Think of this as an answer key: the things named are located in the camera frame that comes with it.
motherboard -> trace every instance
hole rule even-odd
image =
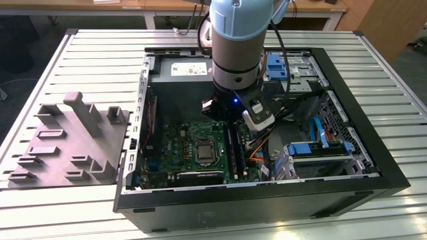
[[[242,125],[239,130],[245,144],[251,137],[250,129]],[[165,125],[161,156],[145,161],[142,187],[159,189],[258,182],[259,169],[255,164],[249,165],[245,177],[231,176],[226,137],[223,122]]]

table surface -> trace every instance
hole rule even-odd
[[[147,235],[114,213],[115,185],[5,190],[0,192],[0,239],[422,239],[427,234],[426,107],[353,32],[282,31],[289,47],[325,48],[412,187],[377,199],[339,217],[175,231]],[[267,33],[266,47],[279,47]],[[41,120],[41,104],[58,104],[69,91],[82,91],[99,110],[134,111],[147,47],[197,47],[197,34],[170,30],[79,30],[66,35],[0,147],[0,188],[29,147]]]
[[[347,12],[342,0],[335,5],[323,0],[298,0],[299,12]],[[0,9],[45,9],[45,10],[149,10],[149,11],[193,11],[194,3],[183,0],[122,0],[114,4],[94,4],[94,0],[0,0]]]

blue latch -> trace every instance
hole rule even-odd
[[[294,147],[293,144],[287,146],[287,151],[289,151],[289,154],[290,154],[291,156],[295,155],[295,147]]]
[[[286,81],[290,79],[286,64],[278,54],[267,55],[267,73],[271,81]]]
[[[295,143],[293,144],[297,154],[311,154],[313,150],[310,149],[309,143]]]
[[[354,151],[353,144],[347,141],[343,143],[347,153],[350,154]]]

green circuit board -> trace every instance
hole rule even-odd
[[[197,144],[215,145],[215,161],[207,166],[197,163]],[[162,171],[229,171],[223,123],[186,123],[166,125],[162,139]]]
[[[246,125],[239,127],[242,142],[250,140],[250,129]],[[198,162],[198,146],[213,145],[215,156],[210,163]],[[162,155],[158,169],[151,172],[150,188],[167,188],[167,173],[190,171],[223,171],[225,184],[247,183],[259,181],[259,169],[250,167],[247,177],[234,179],[230,175],[227,157],[227,144],[225,139],[225,125],[222,122],[191,122],[169,124],[163,126]]]

label sticker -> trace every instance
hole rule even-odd
[[[141,6],[123,6],[123,9],[142,9]]]
[[[265,165],[261,167],[261,171],[266,174],[266,176],[269,176],[270,170]]]
[[[209,75],[206,62],[177,62],[173,63],[171,76]]]

